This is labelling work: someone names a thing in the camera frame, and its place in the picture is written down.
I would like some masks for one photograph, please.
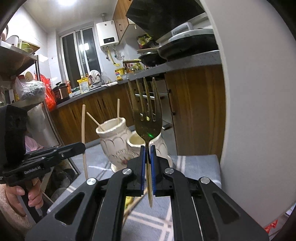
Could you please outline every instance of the fork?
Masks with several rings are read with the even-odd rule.
[[[145,165],[146,165],[146,179],[148,189],[149,205],[152,207],[152,172],[151,172],[151,160],[149,154],[149,142],[157,137],[162,128],[162,111],[159,93],[157,91],[155,78],[152,78],[152,88],[154,92],[154,104],[155,113],[153,113],[150,93],[148,84],[145,78],[143,78],[145,92],[147,95],[147,103],[143,98],[143,94],[140,88],[140,83],[136,79],[137,88],[140,94],[141,111],[136,101],[135,92],[132,88],[131,82],[128,81],[128,86],[131,93],[131,102],[133,107],[133,115],[135,121],[135,129],[137,134],[145,141]]]

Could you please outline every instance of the metal screw cap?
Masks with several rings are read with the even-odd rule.
[[[168,168],[165,169],[165,173],[166,173],[166,174],[173,174],[173,173],[174,173],[174,169],[168,167]]]
[[[209,184],[210,183],[210,179],[208,177],[202,177],[200,179],[201,183],[203,184]]]
[[[86,183],[91,186],[96,183],[96,179],[91,177],[91,178],[87,179]]]
[[[129,168],[125,168],[125,169],[122,170],[122,173],[123,173],[124,175],[131,174],[131,172],[132,172],[132,170],[129,169]]]

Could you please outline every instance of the human hand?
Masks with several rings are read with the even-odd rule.
[[[32,180],[33,187],[28,193],[29,198],[29,207],[35,207],[36,209],[41,208],[43,206],[42,199],[42,190],[41,190],[41,182],[39,178],[34,178]],[[21,216],[26,216],[24,209],[22,208],[17,195],[24,195],[25,191],[20,186],[10,187],[8,185],[5,186],[6,196],[10,206],[13,210]]]

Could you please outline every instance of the gray countertop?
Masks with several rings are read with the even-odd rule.
[[[219,50],[214,50],[214,51],[209,51],[209,52],[205,52],[205,53],[199,53],[199,54],[194,54],[191,56],[187,56],[184,58],[180,58],[174,61],[170,61],[161,65],[157,65],[153,68],[144,70],[140,73],[136,73],[136,74],[128,74],[128,78],[129,80],[135,80],[135,79],[140,79],[143,77],[147,77],[147,76],[152,76],[152,75],[157,75],[157,74],[161,74],[161,73],[166,73],[166,72],[170,72],[170,71],[174,71],[174,70],[179,70],[179,69],[188,69],[188,68],[192,68],[192,67],[198,67],[198,66],[207,66],[207,65],[216,65],[216,64],[221,64],[221,59],[220,59],[220,51]],[[122,81],[118,81],[118,84],[124,84],[127,83],[128,80],[122,80]],[[56,109],[67,105],[73,101],[79,100],[81,98],[84,98],[86,96],[92,95],[94,93],[97,93],[99,91],[108,89],[108,88],[112,88],[111,87],[98,87],[95,88],[93,90],[88,91],[87,93],[84,94],[80,94],[74,97],[71,97],[69,100],[58,104],[56,106]]]

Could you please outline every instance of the white ceramic vase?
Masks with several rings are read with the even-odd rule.
[[[145,141],[140,137],[136,131],[133,131],[126,140],[128,150],[132,155],[132,158],[140,155],[140,149],[142,145],[145,145]],[[168,156],[168,148],[164,139],[161,137],[161,133],[149,142],[149,148],[151,145],[155,145],[156,155],[168,160],[170,167],[173,166],[173,161]]]
[[[117,124],[117,118],[114,118],[105,121],[101,126],[105,131],[98,127],[96,133],[101,138],[101,146],[111,162],[112,171],[117,172],[126,168],[127,161],[133,158],[133,156],[130,154],[126,144],[131,131],[126,126],[125,118],[120,118],[119,124]]]

